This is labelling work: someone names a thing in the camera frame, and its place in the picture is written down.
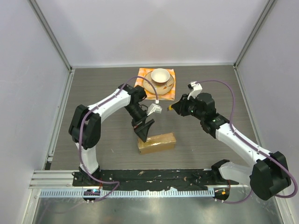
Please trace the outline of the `brown cardboard express box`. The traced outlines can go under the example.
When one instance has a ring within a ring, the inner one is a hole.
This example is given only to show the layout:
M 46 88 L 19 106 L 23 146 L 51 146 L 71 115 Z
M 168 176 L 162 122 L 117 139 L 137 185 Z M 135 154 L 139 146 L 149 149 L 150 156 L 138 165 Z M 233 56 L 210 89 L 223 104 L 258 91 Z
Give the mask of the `brown cardboard express box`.
M 171 150 L 175 147 L 176 142 L 174 133 L 166 133 L 149 136 L 146 142 L 143 142 L 140 138 L 138 138 L 137 145 L 140 154 L 151 154 Z

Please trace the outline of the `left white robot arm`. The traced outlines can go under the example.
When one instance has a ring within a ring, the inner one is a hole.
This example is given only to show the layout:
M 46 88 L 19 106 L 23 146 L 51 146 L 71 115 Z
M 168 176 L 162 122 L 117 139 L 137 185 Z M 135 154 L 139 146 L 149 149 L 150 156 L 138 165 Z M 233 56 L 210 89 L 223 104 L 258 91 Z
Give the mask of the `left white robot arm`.
M 96 159 L 96 144 L 101 136 L 102 122 L 121 108 L 125 108 L 132 117 L 135 134 L 147 141 L 149 128 L 154 120 L 146 122 L 148 113 L 142 109 L 140 102 L 147 97 L 143 87 L 120 85 L 116 91 L 102 101 L 90 105 L 77 106 L 73 115 L 69 134 L 79 151 L 80 167 L 83 180 L 89 186 L 95 186 L 100 179 L 100 167 Z

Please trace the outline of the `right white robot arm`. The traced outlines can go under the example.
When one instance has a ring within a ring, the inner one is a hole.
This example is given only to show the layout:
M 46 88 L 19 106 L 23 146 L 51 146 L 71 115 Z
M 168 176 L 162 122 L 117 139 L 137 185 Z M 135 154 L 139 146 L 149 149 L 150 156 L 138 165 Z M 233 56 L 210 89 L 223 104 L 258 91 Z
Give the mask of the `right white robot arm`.
M 184 94 L 169 109 L 183 117 L 191 115 L 199 119 L 207 134 L 229 146 L 247 163 L 247 167 L 230 161 L 219 163 L 219 168 L 211 172 L 214 183 L 234 180 L 250 186 L 264 201 L 278 196 L 291 184 L 294 185 L 294 194 L 297 193 L 298 185 L 288 170 L 285 156 L 279 151 L 272 153 L 262 148 L 237 131 L 227 118 L 216 111 L 211 94 L 200 93 L 195 98 Z

